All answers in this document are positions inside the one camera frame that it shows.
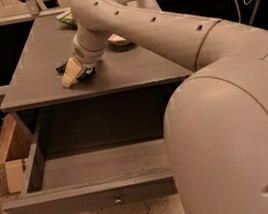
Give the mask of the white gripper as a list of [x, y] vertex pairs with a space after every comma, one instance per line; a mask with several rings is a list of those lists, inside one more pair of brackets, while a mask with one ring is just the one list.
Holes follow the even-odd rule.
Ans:
[[96, 64], [102, 59], [107, 46], [106, 41], [106, 38], [94, 33], [74, 35], [71, 47], [73, 57], [68, 59], [61, 77], [64, 87], [71, 87], [74, 84], [83, 68], [82, 64]]

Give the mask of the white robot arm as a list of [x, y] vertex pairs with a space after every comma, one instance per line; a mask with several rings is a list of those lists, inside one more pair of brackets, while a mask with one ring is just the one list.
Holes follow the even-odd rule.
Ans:
[[122, 36], [192, 75], [172, 94], [164, 140], [185, 214], [268, 214], [268, 31], [241, 23], [71, 0], [77, 64]]

